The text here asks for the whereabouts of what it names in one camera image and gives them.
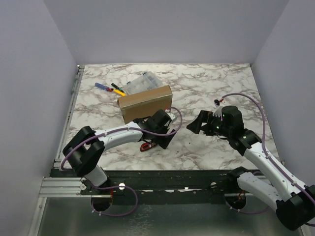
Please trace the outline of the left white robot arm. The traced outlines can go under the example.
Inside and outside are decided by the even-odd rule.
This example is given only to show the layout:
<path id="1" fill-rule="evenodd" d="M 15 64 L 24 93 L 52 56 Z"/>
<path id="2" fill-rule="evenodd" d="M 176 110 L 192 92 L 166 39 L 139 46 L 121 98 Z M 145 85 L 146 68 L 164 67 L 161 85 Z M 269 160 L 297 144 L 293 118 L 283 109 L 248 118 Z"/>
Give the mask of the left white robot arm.
<path id="1" fill-rule="evenodd" d="M 63 148 L 61 170 L 66 170 L 64 164 L 68 162 L 78 177 L 87 179 L 96 193 L 103 194 L 109 182 L 108 175 L 98 165 L 102 154 L 120 145 L 145 141 L 165 149 L 177 132 L 170 130 L 175 119 L 173 113 L 158 110 L 151 117 L 136 118 L 117 128 L 93 130 L 84 126 Z"/>

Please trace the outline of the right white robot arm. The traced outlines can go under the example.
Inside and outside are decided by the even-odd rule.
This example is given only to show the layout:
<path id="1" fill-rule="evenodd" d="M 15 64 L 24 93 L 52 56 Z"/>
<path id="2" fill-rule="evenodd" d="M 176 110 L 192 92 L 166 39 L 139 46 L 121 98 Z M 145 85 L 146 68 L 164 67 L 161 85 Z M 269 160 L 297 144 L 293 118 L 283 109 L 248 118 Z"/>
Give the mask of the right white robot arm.
<path id="1" fill-rule="evenodd" d="M 268 205 L 279 221 L 295 231 L 315 217 L 315 187 L 291 173 L 268 151 L 258 135 L 245 128 L 242 113 L 235 106 L 219 106 L 215 112 L 200 111 L 187 126 L 191 132 L 223 136 L 230 146 L 251 161 L 269 180 L 259 180 L 245 168 L 229 173 L 226 187 L 231 192 L 245 190 Z"/>

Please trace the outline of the brown cardboard express box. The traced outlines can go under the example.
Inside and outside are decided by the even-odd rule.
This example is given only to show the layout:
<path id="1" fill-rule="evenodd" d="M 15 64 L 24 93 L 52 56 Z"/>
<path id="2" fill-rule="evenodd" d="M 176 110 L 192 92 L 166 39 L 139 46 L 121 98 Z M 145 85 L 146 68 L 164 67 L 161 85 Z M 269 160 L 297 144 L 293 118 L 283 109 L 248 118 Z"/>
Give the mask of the brown cardboard express box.
<path id="1" fill-rule="evenodd" d="M 173 93 L 170 86 L 120 97 L 117 104 L 121 110 L 124 123 L 136 118 L 152 116 L 156 111 L 169 109 L 172 106 Z"/>

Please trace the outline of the red black utility knife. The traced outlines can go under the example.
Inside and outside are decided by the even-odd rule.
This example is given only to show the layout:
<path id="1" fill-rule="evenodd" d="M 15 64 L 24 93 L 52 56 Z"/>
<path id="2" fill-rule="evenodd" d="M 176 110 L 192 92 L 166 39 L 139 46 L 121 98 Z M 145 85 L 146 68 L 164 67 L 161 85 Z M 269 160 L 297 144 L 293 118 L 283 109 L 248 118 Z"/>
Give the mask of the red black utility knife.
<path id="1" fill-rule="evenodd" d="M 140 151 L 141 151 L 141 152 L 145 152 L 145 151 L 148 151 L 148 150 L 150 150 L 150 149 L 152 149 L 152 148 L 154 148 L 154 147 L 156 147 L 156 146 L 157 146 L 157 144 L 154 143 L 154 142 L 152 142 L 152 141 L 150 141 L 150 142 L 144 142 L 144 143 L 141 145 L 141 147 L 140 147 Z"/>

